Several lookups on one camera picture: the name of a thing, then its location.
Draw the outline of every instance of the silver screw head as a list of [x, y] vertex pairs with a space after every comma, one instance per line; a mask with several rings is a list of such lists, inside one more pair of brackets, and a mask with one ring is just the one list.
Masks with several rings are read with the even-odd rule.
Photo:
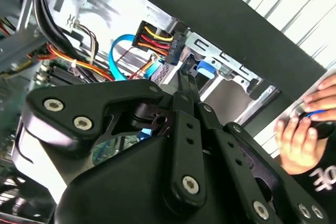
[[267, 211], [267, 208], [259, 201], [253, 202], [253, 208], [255, 212], [264, 220], [268, 220], [269, 213]]
[[303, 214], [303, 216], [305, 216], [307, 219], [311, 218], [310, 212], [303, 204], [299, 204], [299, 209], [300, 209], [300, 212]]
[[316, 207], [316, 206], [311, 206], [311, 209], [313, 210], [314, 214], [316, 214], [317, 217], [320, 219], [323, 219], [323, 213]]
[[233, 125], [233, 128], [236, 132], [242, 132], [242, 130], [237, 125]]
[[207, 111], [207, 112], [211, 112], [212, 109], [210, 108], [210, 106], [208, 105], [204, 105], [204, 109]]
[[158, 89], [156, 87], [154, 87], [154, 86], [150, 86], [149, 89], [152, 90], [155, 93], [158, 92]]
[[186, 189], [190, 194], [197, 194], [200, 190], [197, 181], [191, 176], [184, 176], [182, 184], [184, 189]]
[[43, 103], [44, 107], [53, 112], [58, 112], [64, 109], [64, 104], [56, 99], [48, 99]]
[[88, 131], [92, 128], [92, 121], [85, 116], [79, 116], [73, 121], [76, 128], [82, 131]]

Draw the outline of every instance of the hand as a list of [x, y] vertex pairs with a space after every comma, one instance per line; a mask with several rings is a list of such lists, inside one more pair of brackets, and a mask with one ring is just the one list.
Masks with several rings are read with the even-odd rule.
[[293, 117], [287, 127], [279, 121], [276, 141], [280, 149], [281, 165], [290, 175], [305, 173], [314, 168], [323, 156], [327, 139], [317, 141], [317, 131], [310, 128], [310, 119], [304, 118], [299, 126]]
[[313, 121], [336, 121], [336, 74], [322, 81], [318, 90], [304, 98], [303, 109], [305, 112], [325, 110], [312, 115]]

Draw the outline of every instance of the finger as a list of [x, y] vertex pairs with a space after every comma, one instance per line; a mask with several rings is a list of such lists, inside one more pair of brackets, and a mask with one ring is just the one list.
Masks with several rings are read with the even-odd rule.
[[299, 127], [294, 133], [290, 151], [293, 155], [300, 155], [302, 145], [307, 137], [307, 131], [310, 126], [310, 119], [309, 118], [303, 118], [302, 121], [299, 124]]
[[305, 104], [303, 109], [305, 112], [313, 112], [316, 110], [330, 110], [336, 108], [336, 96], [324, 98], [322, 100]]
[[336, 109], [314, 114], [310, 118], [317, 122], [336, 121]]
[[314, 128], [308, 129], [308, 134], [305, 142], [302, 145], [301, 155], [311, 156], [315, 155], [317, 144], [317, 131]]
[[290, 153], [290, 143], [292, 141], [294, 132], [296, 127], [298, 126], [299, 119], [294, 116], [289, 120], [289, 123], [283, 132], [282, 139], [281, 139], [281, 148], [283, 152], [289, 154]]
[[322, 81], [319, 85], [318, 85], [318, 89], [322, 90], [322, 89], [326, 89], [328, 87], [334, 86], [336, 85], [336, 74], [332, 75], [329, 78], [326, 78], [324, 81]]
[[277, 123], [275, 140], [276, 140], [279, 148], [281, 148], [281, 140], [282, 140], [282, 134], [284, 133], [284, 127], [285, 127], [285, 124], [284, 124], [283, 121], [279, 121]]
[[323, 89], [321, 91], [315, 92], [313, 94], [310, 94], [306, 96], [303, 100], [305, 103], [310, 103], [310, 102], [321, 100], [323, 98], [331, 97], [333, 95], [336, 95], [336, 86], [332, 86], [332, 87]]

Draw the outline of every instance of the metal bracket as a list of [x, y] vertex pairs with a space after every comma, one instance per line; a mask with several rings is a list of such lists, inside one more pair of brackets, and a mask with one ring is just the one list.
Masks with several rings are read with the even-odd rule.
[[35, 28], [29, 27], [0, 41], [0, 72], [47, 42], [44, 36], [34, 32]]
[[68, 32], [72, 32], [79, 9], [86, 2], [87, 0], [50, 0], [49, 9], [55, 23]]

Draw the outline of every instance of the orange wire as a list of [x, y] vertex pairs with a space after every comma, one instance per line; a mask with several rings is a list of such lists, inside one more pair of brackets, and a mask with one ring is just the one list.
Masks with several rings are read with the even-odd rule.
[[[69, 62], [74, 62], [74, 59], [70, 58], [69, 56], [67, 56], [67, 55], [65, 55], [63, 53], [61, 53], [56, 48], [54, 48], [54, 46], [52, 46], [51, 44], [48, 44], [47, 48], [48, 48], [48, 50], [49, 50], [50, 53], [58, 56], [59, 58], [61, 58], [63, 60], [67, 60]], [[87, 68], [87, 69], [90, 69], [90, 70], [96, 72], [97, 74], [105, 77], [109, 81], [113, 81], [114, 80], [111, 76], [109, 76], [105, 71], [101, 70], [100, 68], [97, 68], [95, 66], [92, 66], [90, 64], [87, 64], [85, 62], [78, 61], [78, 60], [76, 60], [76, 64], [79, 65], [79, 66], [81, 66], [81, 67], [84, 67], [84, 68]]]
[[134, 72], [128, 79], [132, 80], [133, 78], [138, 77], [142, 72], [146, 71], [153, 65], [154, 61], [149, 61], [145, 65], [143, 65], [141, 68], [137, 70], [137, 72]]
[[139, 45], [139, 46], [143, 46], [143, 47], [148, 47], [148, 48], [150, 48], [150, 49], [152, 49], [152, 50], [154, 50], [154, 51], [159, 52], [159, 53], [162, 54], [162, 55], [168, 56], [168, 53], [167, 53], [167, 52], [165, 52], [165, 51], [163, 51], [163, 50], [161, 50], [161, 49], [159, 49], [159, 48], [152, 47], [151, 45], [148, 45], [148, 44], [146, 44], [146, 43], [138, 43], [138, 45]]

